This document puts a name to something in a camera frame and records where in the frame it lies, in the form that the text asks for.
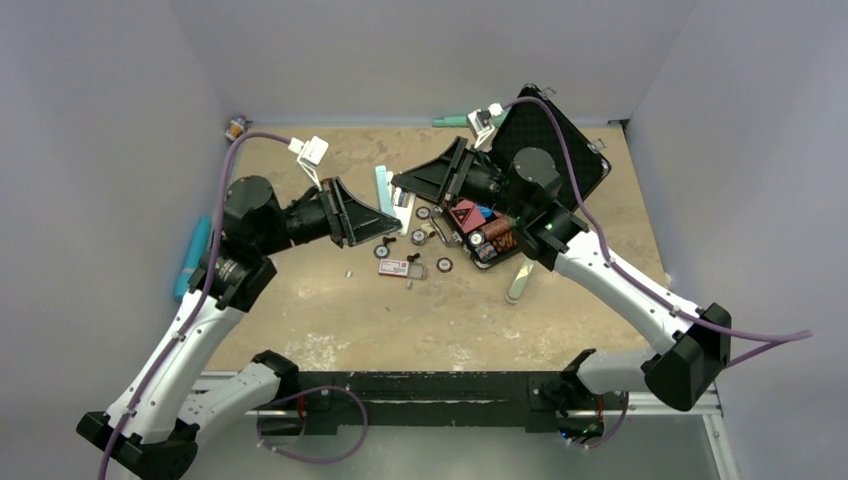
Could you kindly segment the orange black poker chip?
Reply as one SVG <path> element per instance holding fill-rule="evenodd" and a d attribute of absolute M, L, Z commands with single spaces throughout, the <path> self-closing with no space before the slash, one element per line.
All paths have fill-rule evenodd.
<path fill-rule="evenodd" d="M 441 257 L 436 262 L 436 269 L 441 273 L 451 272 L 454 268 L 453 261 L 448 257 Z"/>

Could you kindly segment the blue green poker chip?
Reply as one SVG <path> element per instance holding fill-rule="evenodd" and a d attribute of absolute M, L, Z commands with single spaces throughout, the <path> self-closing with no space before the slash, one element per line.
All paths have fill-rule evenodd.
<path fill-rule="evenodd" d="M 390 255 L 390 249 L 385 245 L 377 245 L 373 249 L 373 255 L 378 259 L 388 258 Z"/>

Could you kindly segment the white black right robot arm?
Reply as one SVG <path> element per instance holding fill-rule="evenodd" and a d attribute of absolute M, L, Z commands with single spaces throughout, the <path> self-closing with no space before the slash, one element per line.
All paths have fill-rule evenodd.
<path fill-rule="evenodd" d="M 469 200 L 501 213 L 526 257 L 585 288 L 648 344 L 582 352 L 563 371 L 564 399 L 584 407 L 601 394 L 649 392 L 691 410 L 729 362 L 729 312 L 683 299 L 606 250 L 599 229 L 560 201 L 564 178 L 547 151 L 523 148 L 501 169 L 480 163 L 466 144 L 457 138 L 441 156 L 394 175 L 392 185 L 443 209 Z"/>

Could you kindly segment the black poker chip case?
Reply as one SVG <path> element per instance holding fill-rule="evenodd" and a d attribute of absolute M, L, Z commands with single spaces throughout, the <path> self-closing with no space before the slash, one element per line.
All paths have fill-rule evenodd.
<path fill-rule="evenodd" d="M 467 139 L 467 150 L 504 174 L 497 205 L 461 200 L 448 206 L 447 193 L 428 200 L 446 214 L 479 268 L 523 254 L 553 269 L 558 256 L 572 251 L 578 235 L 588 231 L 575 211 L 606 177 L 609 164 L 540 87 L 524 85 L 506 111 L 485 150 L 474 150 Z"/>

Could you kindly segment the beige green stapler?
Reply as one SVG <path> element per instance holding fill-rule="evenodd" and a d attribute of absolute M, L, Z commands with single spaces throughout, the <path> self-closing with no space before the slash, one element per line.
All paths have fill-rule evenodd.
<path fill-rule="evenodd" d="M 516 304 L 520 300 L 526 288 L 528 280 L 534 270 L 535 265 L 536 262 L 531 259 L 524 259 L 522 261 L 521 266 L 519 267 L 516 275 L 513 278 L 512 283 L 510 284 L 506 292 L 505 300 L 508 303 Z"/>

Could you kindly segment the light blue stapler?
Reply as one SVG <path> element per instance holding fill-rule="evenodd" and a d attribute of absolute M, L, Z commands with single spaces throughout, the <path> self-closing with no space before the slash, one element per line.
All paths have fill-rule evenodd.
<path fill-rule="evenodd" d="M 398 233 L 406 236 L 410 230 L 416 195 L 392 184 L 394 174 L 384 165 L 374 169 L 377 199 L 380 210 L 401 222 Z"/>

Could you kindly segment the small orange bottle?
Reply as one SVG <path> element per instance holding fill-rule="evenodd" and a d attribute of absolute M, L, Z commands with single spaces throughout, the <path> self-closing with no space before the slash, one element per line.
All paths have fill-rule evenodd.
<path fill-rule="evenodd" d="M 244 115 L 234 116 L 230 119 L 229 125 L 224 132 L 225 138 L 229 142 L 235 142 L 247 132 L 249 124 L 250 121 Z"/>

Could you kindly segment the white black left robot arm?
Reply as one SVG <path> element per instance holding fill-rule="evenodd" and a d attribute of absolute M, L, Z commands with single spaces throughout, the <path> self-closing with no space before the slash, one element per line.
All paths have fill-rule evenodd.
<path fill-rule="evenodd" d="M 200 446 L 247 411 L 284 409 L 301 388 L 283 356 L 255 355 L 233 378 L 199 397 L 191 390 L 212 354 L 276 275 L 272 256 L 322 238 L 354 247 L 401 222 L 355 198 L 336 178 L 281 206 L 261 176 L 236 180 L 222 218 L 192 274 L 179 310 L 137 377 L 106 410 L 85 414 L 77 432 L 138 479 L 178 479 Z"/>

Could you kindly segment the red white staple box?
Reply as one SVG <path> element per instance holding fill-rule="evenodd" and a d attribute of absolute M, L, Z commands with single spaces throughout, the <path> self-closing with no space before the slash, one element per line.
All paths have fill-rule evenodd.
<path fill-rule="evenodd" d="M 380 276 L 405 278 L 409 280 L 425 280 L 427 278 L 427 268 L 424 265 L 389 258 L 380 260 L 377 273 Z"/>

